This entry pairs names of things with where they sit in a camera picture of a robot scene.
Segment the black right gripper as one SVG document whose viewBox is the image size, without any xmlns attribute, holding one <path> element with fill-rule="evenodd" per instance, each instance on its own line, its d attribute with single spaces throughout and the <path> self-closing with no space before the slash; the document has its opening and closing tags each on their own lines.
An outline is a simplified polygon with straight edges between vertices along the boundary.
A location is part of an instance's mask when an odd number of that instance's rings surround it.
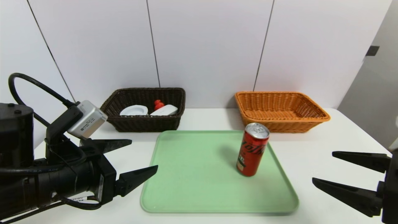
<svg viewBox="0 0 398 224">
<path fill-rule="evenodd" d="M 380 173 L 386 173 L 384 179 L 384 194 L 382 198 L 377 192 L 344 184 L 339 184 L 318 178 L 312 178 L 312 183 L 319 190 L 343 202 L 360 213 L 368 216 L 380 216 L 385 224 L 398 223 L 398 154 L 392 152 L 392 157 L 382 153 L 343 152 L 334 151 L 332 156 L 361 167 Z"/>
</svg>

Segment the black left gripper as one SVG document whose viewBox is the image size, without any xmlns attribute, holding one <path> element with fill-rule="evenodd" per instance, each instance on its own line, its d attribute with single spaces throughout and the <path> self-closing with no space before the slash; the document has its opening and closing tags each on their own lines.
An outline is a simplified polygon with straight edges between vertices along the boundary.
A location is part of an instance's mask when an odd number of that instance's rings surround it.
<svg viewBox="0 0 398 224">
<path fill-rule="evenodd" d="M 82 203 L 71 202 L 70 197 L 86 191 L 94 193 L 94 199 L 98 201 L 90 207 L 100 207 L 112 201 L 114 196 L 125 197 L 158 170 L 158 165 L 155 165 L 125 172 L 116 180 L 116 170 L 104 154 L 131 143 L 131 139 L 81 140 L 79 149 L 86 156 L 83 163 L 37 176 L 38 206 L 48 207 L 52 202 L 61 201 L 73 207 L 82 207 Z"/>
</svg>

